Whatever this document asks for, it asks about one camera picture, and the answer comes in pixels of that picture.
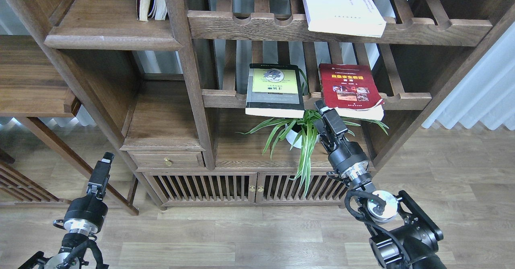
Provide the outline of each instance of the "book stack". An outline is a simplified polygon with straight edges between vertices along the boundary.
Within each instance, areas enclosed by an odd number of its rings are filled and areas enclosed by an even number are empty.
[[[250,64],[245,114],[302,118],[304,101],[295,65]]]
[[[386,27],[372,0],[302,0],[313,32],[381,37]]]
[[[329,108],[342,117],[381,120],[383,99],[375,86],[370,67],[320,64],[322,96]]]
[[[138,20],[148,21],[149,18],[155,20],[165,20],[168,10],[164,0],[138,0]]]

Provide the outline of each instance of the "brass knob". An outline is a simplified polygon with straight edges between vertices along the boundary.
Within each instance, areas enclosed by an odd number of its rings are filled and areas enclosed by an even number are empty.
[[[171,166],[173,164],[173,161],[171,161],[170,159],[168,159],[168,157],[165,157],[164,158],[164,165],[166,166]]]

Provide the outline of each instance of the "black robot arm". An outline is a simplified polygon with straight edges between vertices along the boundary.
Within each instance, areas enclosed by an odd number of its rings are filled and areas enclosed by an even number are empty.
[[[54,221],[55,227],[68,231],[57,255],[44,258],[44,253],[39,251],[18,269],[32,269],[36,266],[38,269],[80,269],[83,265],[88,265],[84,261],[87,249],[93,253],[96,269],[108,269],[109,265],[103,263],[102,253],[95,242],[95,234],[102,229],[108,211],[103,198],[113,159],[114,154],[110,152],[103,155],[88,181],[86,195],[74,199],[64,218]]]
[[[346,139],[348,129],[337,111],[325,106],[322,100],[315,106],[321,115],[315,126],[334,170],[328,176],[347,186],[344,205],[366,225],[379,265],[386,269],[445,269],[436,255],[438,241],[443,239],[442,231],[404,190],[397,196],[377,190],[368,172],[368,157],[357,142]],[[352,198],[356,199],[357,210],[351,207]],[[397,214],[404,225],[390,231],[380,226]]]

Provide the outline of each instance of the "wooden shelf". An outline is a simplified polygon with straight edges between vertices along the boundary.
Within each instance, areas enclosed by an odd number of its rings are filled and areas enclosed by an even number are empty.
[[[254,43],[253,53],[256,56],[256,46],[261,43]],[[235,41],[231,41],[226,45],[226,50],[235,50]],[[329,43],[329,52],[331,60],[335,64],[342,64],[342,51],[338,43]],[[283,55],[285,58],[280,61],[284,64],[289,63],[288,43],[278,44],[278,54]],[[386,70],[388,73],[388,81],[392,90],[392,96],[386,93],[379,93],[383,98],[383,109],[385,110],[423,110],[431,101],[430,93],[406,93],[399,77],[397,67],[393,56],[391,54],[389,45],[379,45],[379,50],[384,60]],[[356,60],[362,65],[369,65],[368,56],[366,55],[365,46],[362,43],[354,44],[354,51]],[[224,75],[223,90],[203,89],[202,98],[204,105],[210,108],[245,108],[247,95],[242,95],[234,91],[234,77],[236,55],[232,52],[226,52],[226,67]],[[304,96],[304,107],[306,109],[314,109],[314,103],[322,99],[320,93],[320,84],[318,83],[318,67],[316,60],[313,61],[315,56],[314,45],[304,43],[304,58],[306,60],[306,73],[309,79],[309,90],[313,91],[309,95]],[[253,58],[253,62],[262,62],[262,55]]]
[[[0,116],[75,117],[79,106],[31,36],[0,36]]]
[[[390,0],[396,18],[384,17],[387,24],[381,38],[310,32],[302,0],[290,0],[292,14],[287,15],[270,13],[268,0],[255,0],[251,14],[235,14],[228,9],[231,0],[219,1],[223,3],[218,7],[224,8],[217,11],[188,11],[193,38],[474,47],[492,28],[488,20],[449,19],[439,0],[425,0],[434,19],[414,17],[407,0]]]
[[[274,156],[270,160],[270,151],[261,154],[271,129],[263,128],[250,135],[238,132],[247,132],[266,117],[246,115],[241,109],[221,109],[218,122],[218,149],[217,169],[240,168],[254,171],[290,171],[295,172],[298,166],[300,149],[289,150],[287,141],[278,142],[274,149]],[[356,136],[349,135],[349,140],[358,142],[368,155],[366,142],[360,127],[351,129]],[[327,160],[327,153],[322,145],[317,144],[311,156],[313,171],[327,172],[332,170]]]
[[[138,21],[136,0],[75,0],[45,44],[57,49],[179,50],[169,20]]]
[[[121,150],[203,151],[183,81],[144,81]]]

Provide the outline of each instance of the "spider plant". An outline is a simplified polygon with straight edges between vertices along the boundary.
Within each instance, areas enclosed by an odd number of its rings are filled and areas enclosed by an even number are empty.
[[[304,185],[304,196],[307,194],[307,189],[309,188],[309,182],[311,180],[311,154],[313,153],[313,149],[315,148],[315,144],[317,142],[318,131],[315,127],[316,120],[320,119],[320,114],[315,110],[306,110],[304,112],[304,116],[302,118],[269,118],[254,128],[250,129],[248,132],[240,132],[243,135],[249,135],[255,133],[265,127],[272,126],[272,131],[268,136],[268,139],[265,143],[265,147],[263,148],[262,154],[265,154],[267,150],[270,148],[270,159],[272,159],[272,155],[274,154],[274,148],[276,148],[276,144],[279,141],[282,141],[286,138],[286,135],[289,133],[294,126],[300,127],[300,132],[297,137],[293,141],[293,143],[297,142],[300,137],[302,137],[301,143],[302,148],[300,150],[300,158],[299,158],[299,166],[297,168],[297,173],[292,180],[298,179],[300,177],[301,185]],[[371,122],[378,124],[381,129],[386,132],[388,126],[386,126],[381,121],[376,120],[363,120],[363,119],[351,119],[351,118],[342,118],[344,123],[347,126],[360,126],[360,124],[349,121],[349,120],[362,120],[366,122]]]

